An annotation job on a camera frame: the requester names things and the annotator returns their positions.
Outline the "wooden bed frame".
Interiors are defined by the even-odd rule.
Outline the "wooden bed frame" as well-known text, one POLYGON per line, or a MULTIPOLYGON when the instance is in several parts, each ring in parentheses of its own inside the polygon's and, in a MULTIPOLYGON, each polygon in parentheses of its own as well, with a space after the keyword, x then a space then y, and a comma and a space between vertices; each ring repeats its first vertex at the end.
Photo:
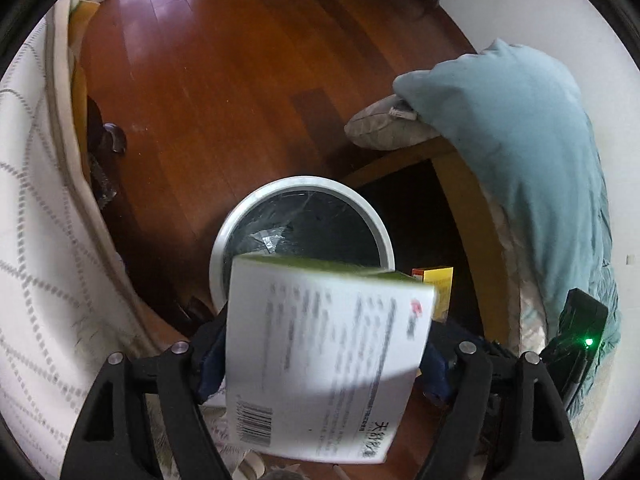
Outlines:
POLYGON ((394 152, 349 145, 336 175, 381 217, 396 269, 454 269, 449 314, 470 332, 507 346, 508 272, 480 184, 442 138, 394 152))

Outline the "white checked floral tablecloth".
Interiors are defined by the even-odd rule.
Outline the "white checked floral tablecloth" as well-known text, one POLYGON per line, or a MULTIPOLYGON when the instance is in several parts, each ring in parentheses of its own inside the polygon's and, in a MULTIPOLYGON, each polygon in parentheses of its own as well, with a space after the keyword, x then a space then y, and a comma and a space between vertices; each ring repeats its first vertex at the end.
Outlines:
POLYGON ((1 416, 35 470, 58 478, 107 356, 150 356, 139 300, 82 171, 58 0, 1 81, 1 416))

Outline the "yellow small box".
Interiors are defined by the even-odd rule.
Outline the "yellow small box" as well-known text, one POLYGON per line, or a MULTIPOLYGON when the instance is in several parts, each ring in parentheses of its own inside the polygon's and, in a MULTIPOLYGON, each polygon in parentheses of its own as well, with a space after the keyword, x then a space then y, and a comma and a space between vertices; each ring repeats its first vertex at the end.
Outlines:
POLYGON ((411 275, 416 280, 434 287, 435 307, 432 319, 445 323, 449 313, 454 268, 441 266, 434 269, 413 269, 411 275))

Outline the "white round trash bin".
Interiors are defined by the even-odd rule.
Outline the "white round trash bin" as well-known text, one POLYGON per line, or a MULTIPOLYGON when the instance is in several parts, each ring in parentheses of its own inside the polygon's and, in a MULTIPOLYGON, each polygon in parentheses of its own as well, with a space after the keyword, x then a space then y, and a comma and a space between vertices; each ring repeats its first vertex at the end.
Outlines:
POLYGON ((248 252, 395 267, 390 236, 375 209, 352 188, 314 176, 272 181, 229 212, 209 259, 217 309, 227 302, 233 258, 248 252))

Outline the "teal bed quilt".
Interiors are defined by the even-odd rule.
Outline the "teal bed quilt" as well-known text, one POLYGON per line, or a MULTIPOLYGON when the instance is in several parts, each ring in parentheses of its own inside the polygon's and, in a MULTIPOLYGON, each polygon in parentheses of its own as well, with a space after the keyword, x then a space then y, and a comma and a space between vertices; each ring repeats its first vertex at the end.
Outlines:
POLYGON ((620 295, 608 191, 575 78, 552 56, 497 39, 479 54, 402 74, 393 89, 506 214, 541 300, 523 312, 522 325, 544 322, 554 337, 574 288, 608 308, 600 348, 568 410, 578 416, 620 342, 620 295))

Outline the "grey patterned pillow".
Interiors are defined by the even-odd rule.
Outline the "grey patterned pillow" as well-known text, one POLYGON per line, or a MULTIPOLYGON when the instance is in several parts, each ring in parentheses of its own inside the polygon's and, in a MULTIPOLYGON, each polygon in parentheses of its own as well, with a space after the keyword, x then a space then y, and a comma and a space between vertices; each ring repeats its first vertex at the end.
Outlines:
POLYGON ((353 144, 375 151, 396 151, 436 139, 440 133, 396 94, 360 110, 344 125, 353 144))

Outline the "white medicine box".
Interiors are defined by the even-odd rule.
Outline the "white medicine box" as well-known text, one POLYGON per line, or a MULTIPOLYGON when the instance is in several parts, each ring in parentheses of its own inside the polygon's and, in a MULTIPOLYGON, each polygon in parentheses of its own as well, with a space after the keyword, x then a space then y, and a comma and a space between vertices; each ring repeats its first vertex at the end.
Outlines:
POLYGON ((232 438, 291 460, 380 464, 430 331, 436 290, 396 272, 247 254, 232 263, 232 438))

